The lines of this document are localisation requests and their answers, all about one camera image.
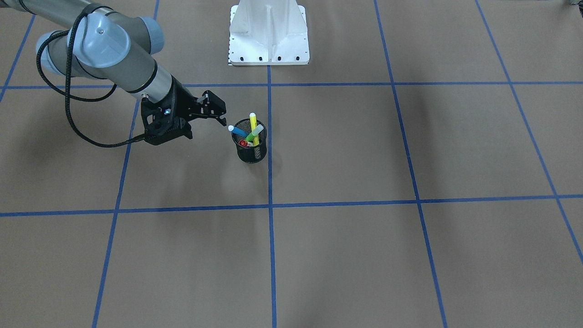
black mesh cup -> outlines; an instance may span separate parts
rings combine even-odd
[[[263,131],[259,133],[259,145],[257,146],[243,147],[239,145],[239,141],[245,140],[245,138],[235,133],[231,134],[233,137],[233,142],[235,142],[235,146],[237,147],[237,155],[239,156],[239,159],[245,163],[257,163],[261,161],[267,154],[267,127],[259,120],[257,121],[257,125],[262,125],[264,127]],[[249,121],[248,118],[239,121],[237,124],[235,124],[235,127],[247,133],[251,133],[251,121]]]

light blue joint cap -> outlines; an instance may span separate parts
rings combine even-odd
[[[164,32],[160,24],[150,17],[140,16],[140,18],[146,25],[147,32],[150,33],[150,55],[161,52],[164,48]]]
[[[38,49],[40,49],[41,44],[43,44],[43,42],[47,41],[47,39],[49,37],[51,37],[51,35],[53,35],[53,33],[58,32],[58,31],[52,31],[52,32],[48,32],[43,34],[40,38],[38,38],[37,44],[35,46],[36,51],[34,52],[35,54],[38,54]],[[52,62],[51,56],[48,54],[48,46],[44,49],[43,54],[40,55],[40,62],[43,65],[44,68],[46,68],[47,70],[49,70],[50,72],[53,72],[57,75],[62,75],[65,76],[65,74],[61,73],[61,71],[59,71],[57,69],[57,67],[55,66],[55,64]]]
[[[73,53],[85,65],[105,68],[124,60],[131,44],[128,33],[121,26],[105,15],[91,13],[79,23]]]

green marker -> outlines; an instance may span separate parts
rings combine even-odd
[[[257,137],[261,133],[261,131],[263,131],[263,129],[264,127],[261,124],[258,125],[253,131],[251,131],[251,133],[249,133],[247,138],[245,138],[245,141],[247,142],[253,141],[253,139]]]

white plastic bracket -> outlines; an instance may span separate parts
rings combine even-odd
[[[305,8],[296,0],[241,0],[231,8],[230,65],[307,65]]]

marker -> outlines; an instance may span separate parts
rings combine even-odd
[[[257,116],[255,113],[249,114],[249,121],[251,122],[251,131],[255,130],[257,128]],[[257,145],[259,145],[259,137],[253,138],[253,146]]]
[[[253,147],[253,142],[247,142],[245,140],[239,141],[239,146],[241,147]]]
[[[261,131],[263,131],[264,127],[262,125],[259,125],[258,127],[256,127],[255,129],[253,129],[253,131],[251,131],[251,133],[249,133],[249,135],[247,136],[247,138],[245,138],[246,141],[251,141],[254,139],[257,139],[257,145],[259,145],[259,137],[257,137],[259,135],[259,133],[261,133]]]
[[[235,133],[236,135],[239,135],[239,136],[241,136],[243,138],[247,138],[247,133],[245,133],[245,131],[243,131],[243,130],[241,130],[239,128],[235,128],[232,125],[229,125],[229,131],[231,133]]]

